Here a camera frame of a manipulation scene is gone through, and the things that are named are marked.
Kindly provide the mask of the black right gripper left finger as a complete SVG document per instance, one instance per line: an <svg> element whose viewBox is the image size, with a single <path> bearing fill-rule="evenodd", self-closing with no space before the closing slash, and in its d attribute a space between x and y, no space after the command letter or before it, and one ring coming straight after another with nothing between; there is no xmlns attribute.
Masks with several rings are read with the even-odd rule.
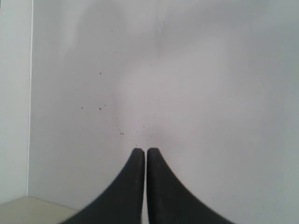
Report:
<svg viewBox="0 0 299 224"><path fill-rule="evenodd" d="M144 194L144 151L135 148L121 172L88 206L64 224L140 224Z"/></svg>

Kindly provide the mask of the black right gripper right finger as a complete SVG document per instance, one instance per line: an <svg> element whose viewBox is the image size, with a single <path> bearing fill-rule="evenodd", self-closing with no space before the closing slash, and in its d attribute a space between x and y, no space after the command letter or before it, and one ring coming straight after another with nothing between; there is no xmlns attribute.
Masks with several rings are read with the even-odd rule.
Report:
<svg viewBox="0 0 299 224"><path fill-rule="evenodd" d="M150 224L228 224L198 200L175 176L158 148L147 151L147 206Z"/></svg>

